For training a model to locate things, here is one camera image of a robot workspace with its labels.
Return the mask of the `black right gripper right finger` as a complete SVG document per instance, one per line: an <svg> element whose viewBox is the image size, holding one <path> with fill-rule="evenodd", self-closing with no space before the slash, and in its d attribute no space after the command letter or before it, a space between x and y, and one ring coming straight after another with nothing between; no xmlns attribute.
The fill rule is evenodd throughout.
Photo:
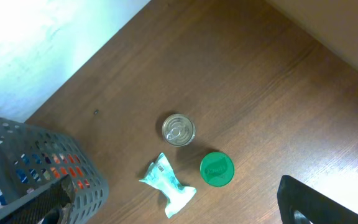
<svg viewBox="0 0 358 224"><path fill-rule="evenodd" d="M283 175L277 191L283 223L358 223L358 214L299 180Z"/></svg>

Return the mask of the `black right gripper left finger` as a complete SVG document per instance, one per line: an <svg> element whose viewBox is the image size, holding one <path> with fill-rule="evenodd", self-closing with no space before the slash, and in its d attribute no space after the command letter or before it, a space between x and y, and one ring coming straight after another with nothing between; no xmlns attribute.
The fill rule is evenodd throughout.
<svg viewBox="0 0 358 224"><path fill-rule="evenodd" d="M8 205L0 223L68 223L74 200L72 179L65 175Z"/></svg>

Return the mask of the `orange spaghetti packet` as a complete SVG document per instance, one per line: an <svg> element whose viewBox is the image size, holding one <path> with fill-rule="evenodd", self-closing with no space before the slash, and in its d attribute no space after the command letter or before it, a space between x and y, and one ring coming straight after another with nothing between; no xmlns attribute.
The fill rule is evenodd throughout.
<svg viewBox="0 0 358 224"><path fill-rule="evenodd" d="M66 175L70 176L76 191L90 188L82 167L84 163L76 154L53 153L49 156L49 161L51 165L49 171L52 177L59 179Z"/></svg>

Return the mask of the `green lid jar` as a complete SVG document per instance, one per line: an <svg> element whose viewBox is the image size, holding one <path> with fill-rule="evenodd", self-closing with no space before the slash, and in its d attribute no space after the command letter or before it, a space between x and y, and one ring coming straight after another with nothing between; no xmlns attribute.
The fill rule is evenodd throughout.
<svg viewBox="0 0 358 224"><path fill-rule="evenodd" d="M234 177L235 167L231 158L223 152L211 152L201 161L200 174L213 187L224 187Z"/></svg>

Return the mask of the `mint green wipes packet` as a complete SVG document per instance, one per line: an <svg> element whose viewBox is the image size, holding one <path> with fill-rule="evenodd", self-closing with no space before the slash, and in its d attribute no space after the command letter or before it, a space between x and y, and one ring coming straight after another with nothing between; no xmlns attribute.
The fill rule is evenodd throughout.
<svg viewBox="0 0 358 224"><path fill-rule="evenodd" d="M177 179L167 157L160 153L151 162L145 176L139 180L164 194L167 198L165 214L167 218L176 215L196 194L196 189L183 186Z"/></svg>

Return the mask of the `silver tin can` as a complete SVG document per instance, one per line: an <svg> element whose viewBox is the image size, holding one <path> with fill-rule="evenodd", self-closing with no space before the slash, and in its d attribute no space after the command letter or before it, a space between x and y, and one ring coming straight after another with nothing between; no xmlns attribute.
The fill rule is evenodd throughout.
<svg viewBox="0 0 358 224"><path fill-rule="evenodd" d="M188 145L194 140L196 127L194 122L183 114L172 114L162 124L164 140L175 147Z"/></svg>

